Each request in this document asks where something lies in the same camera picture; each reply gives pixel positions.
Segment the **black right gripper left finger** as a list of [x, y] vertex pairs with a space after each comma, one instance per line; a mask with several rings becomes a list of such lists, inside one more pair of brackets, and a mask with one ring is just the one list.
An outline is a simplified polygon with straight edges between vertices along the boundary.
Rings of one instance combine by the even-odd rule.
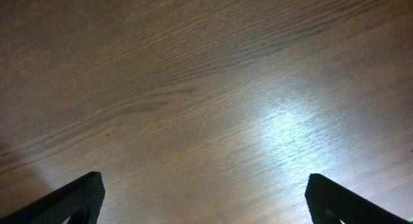
[[96, 224], [105, 188], [100, 172], [89, 172], [1, 218], [1, 224]]

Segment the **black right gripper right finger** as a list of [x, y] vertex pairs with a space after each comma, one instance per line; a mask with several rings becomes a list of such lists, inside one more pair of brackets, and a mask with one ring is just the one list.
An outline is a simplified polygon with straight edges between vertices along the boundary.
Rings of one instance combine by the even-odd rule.
[[321, 174], [311, 174], [305, 198], [313, 224], [409, 224]]

